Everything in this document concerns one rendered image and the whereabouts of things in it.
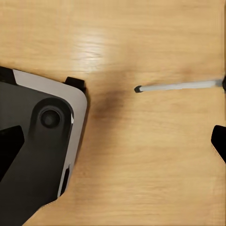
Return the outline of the camera tripod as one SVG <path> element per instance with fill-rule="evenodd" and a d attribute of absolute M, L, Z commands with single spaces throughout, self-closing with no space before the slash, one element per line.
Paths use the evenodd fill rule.
<path fill-rule="evenodd" d="M 223 87 L 226 92 L 226 77 L 224 79 L 205 80 L 205 81 L 190 81 L 182 83 L 171 83 L 153 86 L 137 86 L 134 88 L 136 93 L 151 90 L 169 90 L 169 89 L 196 89 L 196 88 L 210 88 Z"/>

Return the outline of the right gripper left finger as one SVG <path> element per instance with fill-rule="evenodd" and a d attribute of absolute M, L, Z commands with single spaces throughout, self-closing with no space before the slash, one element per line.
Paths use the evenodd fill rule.
<path fill-rule="evenodd" d="M 20 125 L 0 130 L 0 182 L 24 144 Z"/>

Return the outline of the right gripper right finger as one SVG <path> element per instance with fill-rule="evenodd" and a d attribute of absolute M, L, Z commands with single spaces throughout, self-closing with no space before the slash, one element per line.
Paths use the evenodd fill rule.
<path fill-rule="evenodd" d="M 211 142 L 226 163 L 226 127 L 216 125 L 212 132 Z"/>

